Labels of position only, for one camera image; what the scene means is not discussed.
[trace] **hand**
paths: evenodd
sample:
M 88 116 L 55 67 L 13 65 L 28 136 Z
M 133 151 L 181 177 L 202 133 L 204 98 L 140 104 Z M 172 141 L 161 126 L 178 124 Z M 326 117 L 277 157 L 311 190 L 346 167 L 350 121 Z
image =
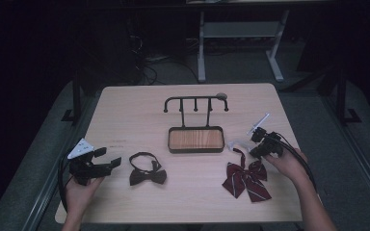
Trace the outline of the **hand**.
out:
M 298 148 L 295 148 L 295 150 L 307 162 L 307 158 L 304 153 Z M 307 173 L 303 166 L 299 163 L 296 157 L 294 157 L 293 154 L 285 148 L 283 148 L 283 154 L 279 158 L 266 155 L 264 156 L 264 159 L 275 166 L 281 174 L 287 176 L 293 182 L 303 179 L 303 177 L 307 177 Z
M 87 186 L 79 185 L 74 177 L 66 185 L 67 216 L 63 230 L 79 230 L 87 207 L 104 177 L 90 180 Z

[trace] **white tag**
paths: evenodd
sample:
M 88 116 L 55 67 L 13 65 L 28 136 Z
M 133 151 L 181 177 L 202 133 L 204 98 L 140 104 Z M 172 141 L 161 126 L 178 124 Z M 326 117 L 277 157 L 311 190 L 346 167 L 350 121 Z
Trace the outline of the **white tag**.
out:
M 86 140 L 84 140 L 84 138 L 82 138 L 82 140 L 80 140 L 77 143 L 77 145 L 74 146 L 73 150 L 71 150 L 67 158 L 70 160 L 75 157 L 89 153 L 91 151 L 94 151 L 94 147 L 91 144 L 89 144 Z

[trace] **gray floor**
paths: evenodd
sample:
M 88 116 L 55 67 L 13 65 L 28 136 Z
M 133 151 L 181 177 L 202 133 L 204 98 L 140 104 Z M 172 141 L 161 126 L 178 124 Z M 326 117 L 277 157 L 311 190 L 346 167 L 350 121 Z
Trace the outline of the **gray floor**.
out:
M 206 57 L 206 84 L 272 83 L 283 89 L 300 81 L 308 73 L 296 71 L 302 43 L 283 43 L 277 53 L 278 64 L 285 81 L 274 80 L 266 61 L 264 47 L 238 51 L 222 56 Z M 197 57 L 186 57 L 185 64 L 197 73 Z M 151 67 L 158 73 L 156 85 L 197 84 L 190 68 L 178 63 L 160 63 Z M 347 106 L 357 111 L 362 123 L 341 126 L 330 108 L 334 95 L 328 98 L 317 94 L 318 82 L 294 93 L 280 93 L 300 147 L 309 158 L 310 167 L 317 181 L 320 197 L 339 230 L 370 230 L 370 108 L 362 92 L 348 84 Z M 57 192 L 47 198 L 51 176 L 56 172 L 56 160 L 69 149 L 76 139 L 84 137 L 90 123 L 96 96 L 82 96 L 84 116 L 77 126 L 61 122 L 67 109 L 72 108 L 71 87 L 65 86 L 42 124 L 16 176 L 0 203 L 0 230 L 60 230 L 54 220 L 60 199 Z M 360 160 L 358 153 L 365 154 Z M 44 211 L 40 221 L 38 207 Z M 293 223 L 261 224 L 266 231 L 296 230 Z M 253 228 L 251 224 L 237 227 Z M 82 230 L 128 230 L 126 225 L 84 224 Z

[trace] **dark background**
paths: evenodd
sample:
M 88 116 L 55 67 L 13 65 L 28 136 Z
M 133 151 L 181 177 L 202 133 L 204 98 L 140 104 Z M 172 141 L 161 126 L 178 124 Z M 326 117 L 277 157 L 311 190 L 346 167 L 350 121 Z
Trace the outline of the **dark background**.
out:
M 370 1 L 342 1 L 318 15 L 296 9 L 287 25 L 283 39 L 307 41 L 300 69 L 316 71 L 338 59 L 370 103 Z M 130 51 L 129 34 L 177 52 L 185 38 L 197 38 L 198 13 L 88 13 L 79 1 L 0 1 L 0 197 L 75 75 L 87 94 L 138 83 L 141 60 Z

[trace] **maroon bow tie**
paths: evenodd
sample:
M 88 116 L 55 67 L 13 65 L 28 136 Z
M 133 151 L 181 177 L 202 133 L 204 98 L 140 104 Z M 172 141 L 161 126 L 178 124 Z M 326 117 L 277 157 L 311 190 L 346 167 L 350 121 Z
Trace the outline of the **maroon bow tie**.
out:
M 139 156 L 150 156 L 155 159 L 152 162 L 152 170 L 141 170 L 132 164 L 132 160 Z M 140 184 L 145 180 L 151 180 L 152 182 L 158 184 L 164 184 L 165 180 L 167 179 L 167 172 L 165 170 L 160 170 L 161 165 L 159 164 L 157 158 L 148 152 L 139 152 L 130 157 L 131 166 L 134 167 L 134 170 L 131 172 L 130 175 L 130 186 Z
M 267 181 L 266 168 L 261 161 L 251 163 L 249 168 L 245 169 L 245 154 L 237 148 L 233 148 L 233 151 L 242 154 L 241 165 L 237 166 L 233 163 L 227 164 L 227 179 L 223 183 L 225 189 L 233 194 L 235 198 L 238 198 L 243 190 L 246 189 L 251 198 L 251 202 L 271 199 L 272 197 L 260 182 L 260 180 Z

